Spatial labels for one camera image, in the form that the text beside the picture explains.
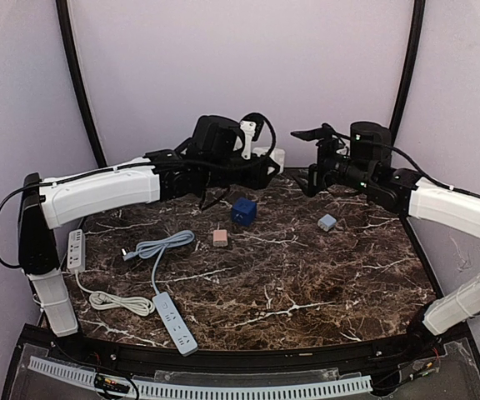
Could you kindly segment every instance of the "white slotted strip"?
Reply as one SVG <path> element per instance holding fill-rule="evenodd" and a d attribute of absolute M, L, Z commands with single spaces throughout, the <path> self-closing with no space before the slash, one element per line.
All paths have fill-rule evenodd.
<path fill-rule="evenodd" d="M 96 373 L 89 369 L 62 365 L 53 360 L 32 356 L 30 370 L 73 386 L 96 391 L 93 381 Z M 167 383 L 147 382 L 133 379 L 143 399 L 182 399 L 182 400 L 322 400 L 340 398 L 372 391 L 369 376 L 343 379 L 339 381 L 309 383 L 276 387 L 200 387 L 181 386 Z M 131 387 L 128 398 L 135 398 Z"/>

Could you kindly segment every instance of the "brown marble surface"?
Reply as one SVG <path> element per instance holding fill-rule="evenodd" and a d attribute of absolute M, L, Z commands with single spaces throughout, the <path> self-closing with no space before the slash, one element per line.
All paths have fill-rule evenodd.
<path fill-rule="evenodd" d="M 257 202 L 250 227 L 231 222 L 231 205 Z M 213 198 L 210 192 L 207 200 Z M 124 262 L 121 249 L 183 229 L 196 239 L 167 250 L 157 285 L 167 290 L 201 349 L 308 348 L 384 338 L 404 329 L 434 298 L 401 223 L 350 189 L 303 196 L 288 176 L 267 189 L 233 187 L 224 201 L 200 212 L 186 196 L 123 207 L 87 219 L 86 288 L 152 298 L 154 258 Z M 337 226 L 324 232 L 326 213 Z M 214 229 L 228 230 L 228 247 L 213 247 Z M 173 348 L 156 313 L 98 312 L 66 273 L 73 306 L 89 337 Z"/>

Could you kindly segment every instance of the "pink block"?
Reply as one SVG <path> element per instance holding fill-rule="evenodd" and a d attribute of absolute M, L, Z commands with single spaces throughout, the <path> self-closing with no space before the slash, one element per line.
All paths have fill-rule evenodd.
<path fill-rule="evenodd" d="M 212 234 L 212 244 L 217 248 L 224 248 L 228 245 L 227 230 L 217 229 Z"/>

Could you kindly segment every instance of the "power strip switch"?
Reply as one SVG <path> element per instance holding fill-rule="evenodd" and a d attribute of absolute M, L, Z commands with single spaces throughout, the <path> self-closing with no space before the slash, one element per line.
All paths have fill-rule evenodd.
<path fill-rule="evenodd" d="M 183 321 L 183 317 L 173 304 L 173 300 L 168 292 L 161 292 L 153 298 L 153 303 L 158 311 L 158 315 L 164 322 L 167 332 L 172 337 L 177 350 L 184 356 L 198 350 L 198 343 L 193 338 L 187 324 Z"/>
<path fill-rule="evenodd" d="M 85 269 L 85 241 L 82 229 L 71 231 L 67 237 L 67 269 L 70 273 L 82 273 Z"/>

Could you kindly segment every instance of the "dark blue block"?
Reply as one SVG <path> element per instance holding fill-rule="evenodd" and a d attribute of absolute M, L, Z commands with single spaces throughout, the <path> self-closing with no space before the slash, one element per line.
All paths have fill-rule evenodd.
<path fill-rule="evenodd" d="M 232 206 L 231 219 L 234 223 L 248 227 L 256 216 L 257 204 L 244 197 L 240 197 Z"/>

